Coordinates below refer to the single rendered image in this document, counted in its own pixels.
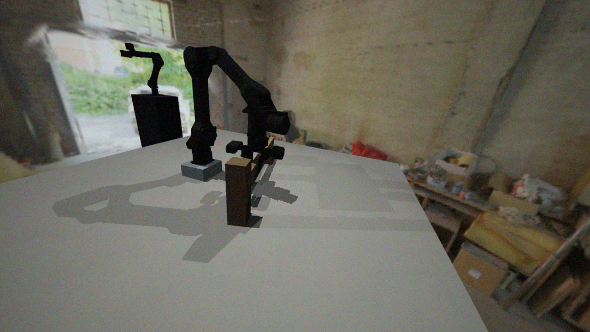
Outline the long brown wooden rail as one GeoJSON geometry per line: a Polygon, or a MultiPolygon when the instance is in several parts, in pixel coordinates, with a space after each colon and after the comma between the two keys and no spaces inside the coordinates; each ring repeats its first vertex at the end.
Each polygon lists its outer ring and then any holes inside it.
{"type": "MultiPolygon", "coordinates": [[[[265,148],[272,148],[272,146],[274,145],[274,138],[271,137],[268,139],[268,146],[265,148]]],[[[259,164],[259,157],[260,157],[260,153],[257,154],[257,156],[255,157],[255,159],[252,161],[252,165],[251,165],[251,188],[254,184],[254,182],[256,181],[256,178],[259,176],[259,173],[257,173],[257,169],[258,169],[258,164],[259,164]]],[[[266,163],[267,160],[264,160],[263,165],[260,169],[260,171],[263,169],[264,164],[266,163]]]]}

